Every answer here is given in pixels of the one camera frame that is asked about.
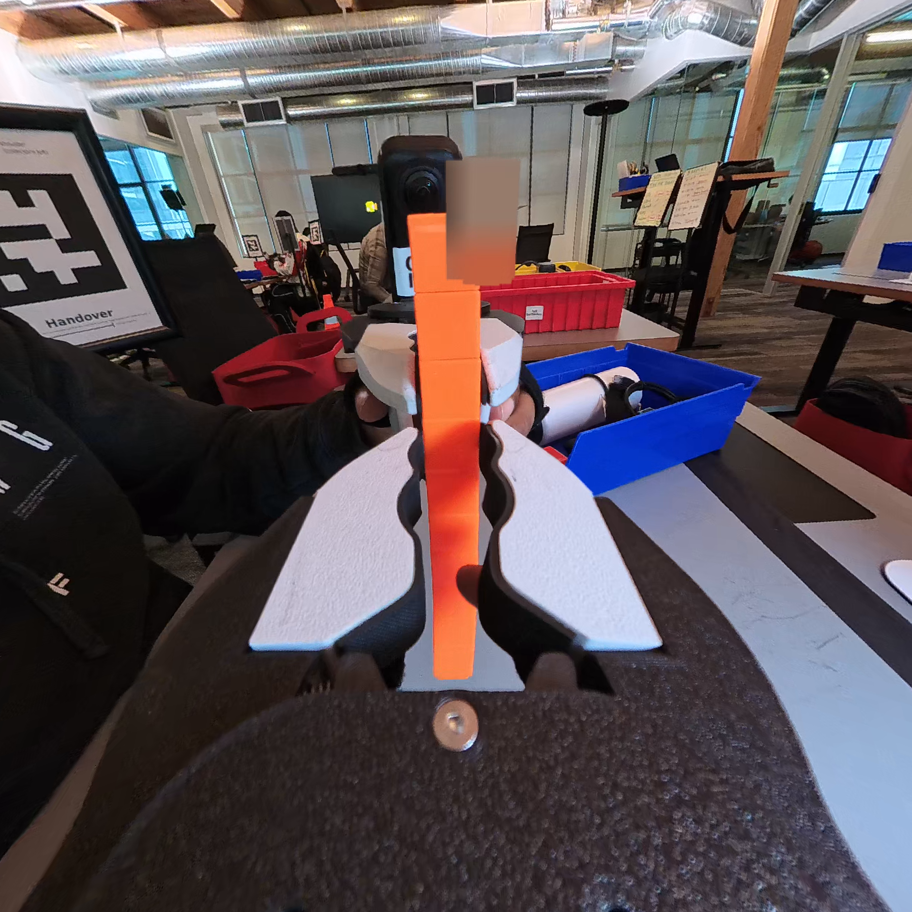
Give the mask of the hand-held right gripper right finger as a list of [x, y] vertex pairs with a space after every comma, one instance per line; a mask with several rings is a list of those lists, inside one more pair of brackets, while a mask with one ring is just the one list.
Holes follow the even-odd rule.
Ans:
[[567, 657], [582, 687], [606, 690], [597, 655], [662, 648], [587, 486], [501, 420], [482, 429], [480, 465], [492, 530], [478, 614], [522, 683], [542, 655], [556, 654]]

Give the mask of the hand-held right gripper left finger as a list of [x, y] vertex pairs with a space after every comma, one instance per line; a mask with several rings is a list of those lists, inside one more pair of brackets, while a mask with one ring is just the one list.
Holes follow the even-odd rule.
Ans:
[[250, 635], [253, 651], [365, 654], [387, 687], [401, 686], [427, 619], [415, 531], [423, 457], [407, 427], [319, 488]]

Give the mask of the orange tool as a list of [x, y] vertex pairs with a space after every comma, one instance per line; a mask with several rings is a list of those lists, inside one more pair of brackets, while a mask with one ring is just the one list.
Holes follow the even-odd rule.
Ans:
[[457, 586], [480, 533], [482, 364], [477, 286], [447, 276], [446, 216], [407, 220], [415, 285], [417, 377], [432, 594], [435, 678], [473, 675], [477, 610]]

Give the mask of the blue plastic bin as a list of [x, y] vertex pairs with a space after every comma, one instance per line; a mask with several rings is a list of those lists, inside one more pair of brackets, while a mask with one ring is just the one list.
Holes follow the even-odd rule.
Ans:
[[565, 466], [594, 495], [662, 472], [720, 450], [758, 386], [760, 378], [676, 353], [627, 344], [533, 362], [530, 372], [542, 393], [610, 370], [632, 370], [640, 380], [661, 386], [677, 401], [645, 391], [645, 412], [609, 425], [571, 430]]

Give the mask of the red storage tote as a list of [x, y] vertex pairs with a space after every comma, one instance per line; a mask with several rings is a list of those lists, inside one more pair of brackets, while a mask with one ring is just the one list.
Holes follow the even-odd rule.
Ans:
[[481, 297], [492, 310], [522, 318], [525, 334], [533, 335], [618, 327], [635, 286], [632, 279], [600, 270], [530, 273], [484, 286]]

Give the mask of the black backpack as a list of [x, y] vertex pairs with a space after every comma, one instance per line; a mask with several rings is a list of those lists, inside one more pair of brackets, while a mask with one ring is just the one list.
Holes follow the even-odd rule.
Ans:
[[324, 307], [327, 295], [331, 305], [336, 303], [340, 274], [324, 254], [306, 231], [296, 234], [292, 253], [271, 254], [261, 263], [265, 276], [277, 279], [264, 286], [261, 301], [280, 333], [295, 332], [302, 317]]

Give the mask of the grey side table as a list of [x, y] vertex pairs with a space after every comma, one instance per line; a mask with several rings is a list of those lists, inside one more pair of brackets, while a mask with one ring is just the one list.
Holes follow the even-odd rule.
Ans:
[[[341, 373], [357, 371], [355, 348], [367, 328], [376, 323], [377, 320], [367, 315], [358, 315], [340, 326], [342, 344], [334, 359], [336, 368]], [[619, 350], [627, 344], [674, 352], [678, 349], [679, 335], [664, 325], [625, 309], [617, 327], [526, 333], [523, 338], [522, 360], [524, 363], [534, 363], [599, 348]]]

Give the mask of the black mesh chair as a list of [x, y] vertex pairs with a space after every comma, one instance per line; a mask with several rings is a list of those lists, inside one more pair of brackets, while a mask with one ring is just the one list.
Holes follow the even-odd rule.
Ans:
[[553, 222], [535, 225], [520, 225], [516, 239], [515, 263], [526, 266], [550, 262], [550, 248], [553, 238]]

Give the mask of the standing desk with paper sheets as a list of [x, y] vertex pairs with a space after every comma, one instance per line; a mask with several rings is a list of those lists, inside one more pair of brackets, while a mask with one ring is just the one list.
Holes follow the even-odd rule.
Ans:
[[771, 158], [711, 162], [659, 171], [642, 187], [616, 192], [636, 202], [635, 227], [643, 234], [629, 308], [678, 329], [679, 351], [715, 348], [696, 342], [714, 264], [731, 252], [750, 210], [744, 195], [789, 174]]

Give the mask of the fiducial marker sign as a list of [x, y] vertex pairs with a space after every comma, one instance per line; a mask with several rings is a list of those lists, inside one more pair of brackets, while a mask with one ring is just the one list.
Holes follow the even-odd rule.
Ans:
[[1, 305], [39, 335], [90, 350], [174, 335], [83, 110], [2, 105]]

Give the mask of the red tote bag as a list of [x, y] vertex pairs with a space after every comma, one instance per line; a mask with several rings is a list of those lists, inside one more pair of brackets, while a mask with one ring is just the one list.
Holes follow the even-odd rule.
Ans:
[[804, 404], [794, 429], [855, 465], [911, 495], [911, 438], [853, 425], [828, 415], [812, 399]]

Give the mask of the black cap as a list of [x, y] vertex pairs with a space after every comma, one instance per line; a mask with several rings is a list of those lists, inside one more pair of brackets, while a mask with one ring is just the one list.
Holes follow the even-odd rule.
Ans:
[[816, 408], [855, 427], [899, 439], [909, 439], [906, 404], [894, 390], [868, 377], [832, 382], [815, 400]]

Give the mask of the black wall screen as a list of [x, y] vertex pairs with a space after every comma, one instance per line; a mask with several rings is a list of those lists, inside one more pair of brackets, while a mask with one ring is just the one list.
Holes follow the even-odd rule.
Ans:
[[376, 165], [342, 166], [310, 180], [318, 220], [330, 243], [358, 245], [383, 222]]

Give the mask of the silver air duct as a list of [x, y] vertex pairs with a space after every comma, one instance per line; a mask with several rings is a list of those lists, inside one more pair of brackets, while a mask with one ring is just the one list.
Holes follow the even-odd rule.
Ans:
[[499, 2], [256, 22], [168, 27], [120, 35], [25, 40], [17, 57], [49, 84], [82, 89], [92, 108], [175, 108], [320, 89], [397, 87], [590, 74], [638, 62], [650, 40], [690, 32], [740, 48], [758, 17], [723, 2]]

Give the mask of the wooden support post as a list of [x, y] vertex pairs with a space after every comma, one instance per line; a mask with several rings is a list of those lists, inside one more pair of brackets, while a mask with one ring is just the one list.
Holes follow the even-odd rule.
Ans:
[[[756, 159], [760, 154], [797, 6], [797, 1], [767, 1], [762, 8], [731, 146], [736, 160]], [[702, 317], [713, 316], [718, 310], [733, 244], [734, 235], [722, 227], [706, 283]]]

